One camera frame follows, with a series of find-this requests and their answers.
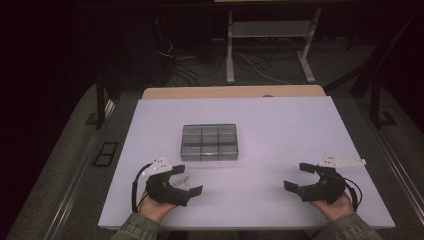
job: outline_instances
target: white table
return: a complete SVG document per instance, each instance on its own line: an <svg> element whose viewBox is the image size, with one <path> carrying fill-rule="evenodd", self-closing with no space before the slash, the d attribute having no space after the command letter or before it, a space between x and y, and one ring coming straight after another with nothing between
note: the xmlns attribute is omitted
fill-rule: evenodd
<svg viewBox="0 0 424 240"><path fill-rule="evenodd" d="M171 211L161 224L164 228L324 226L326 220L319 211L285 191L283 181L300 186L317 182L317 174L300 172L298 165L317 164L325 153L360 159L330 97L143 99L137 105L99 226L119 228L131 213L131 184L139 169L161 154L174 165L181 163L183 125L207 123L237 125L238 160L187 163L190 187L204 185L203 193L187 207ZM338 172L361 187L364 199L358 213L368 224L394 226L365 167ZM139 181L139 195L145 181Z"/></svg>

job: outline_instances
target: wire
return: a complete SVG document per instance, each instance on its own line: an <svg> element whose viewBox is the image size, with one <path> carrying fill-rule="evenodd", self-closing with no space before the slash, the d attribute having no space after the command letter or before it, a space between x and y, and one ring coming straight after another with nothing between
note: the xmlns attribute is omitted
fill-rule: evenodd
<svg viewBox="0 0 424 240"><path fill-rule="evenodd" d="M240 55L241 57L243 57L244 59L246 59L246 61L253 67L253 69L255 69L256 70L256 72L258 72L260 75L262 75L263 77L265 77L265 78L268 78L268 79L271 79L271 80L274 80L274 81L277 81L277 82L281 82L281 83L284 83L284 84L286 84L286 85L291 85L290 83L288 83L288 82L285 82L285 81L283 81L283 80L279 80L279 79L276 79L276 78L272 78L272 77L269 77L269 76L267 76L267 75L265 75L265 74L263 74L261 71L259 71L254 65L253 65L253 63L246 57L246 56L244 56L243 54L241 54L241 53L236 53L236 52L234 52L234 54L237 54L237 55Z"/></svg>
<svg viewBox="0 0 424 240"><path fill-rule="evenodd" d="M148 167L150 167L152 164L149 163L146 166L142 167L140 171L138 171L137 176L135 177L135 180L132 184L132 191L131 191L131 207L133 212L138 212L137 207L137 186L138 186L138 179L140 178L141 173L146 170Z"/></svg>
<svg viewBox="0 0 424 240"><path fill-rule="evenodd" d="M169 38L165 38L165 37L159 37L159 38L165 39L165 40L168 41L168 43L169 43L169 49L168 49L168 51L166 53L170 53L172 51L172 47L173 47L171 40L169 40Z"/></svg>
<svg viewBox="0 0 424 240"><path fill-rule="evenodd" d="M347 178L343 178L343 179L346 180L346 181L349 181L350 183L352 183L353 185L355 185L355 187L358 189L359 193L361 194L361 198L359 199L358 205L357 205L357 207L359 207L359 205L362 202L362 191L361 191L361 188L355 182L353 182L352 180L347 179Z"/></svg>
<svg viewBox="0 0 424 240"><path fill-rule="evenodd" d="M147 196L149 196L149 194L148 193L146 193L146 195L140 200L140 202L137 204L137 209L140 209L140 205L141 205L141 203L143 202L143 200L147 197Z"/></svg>

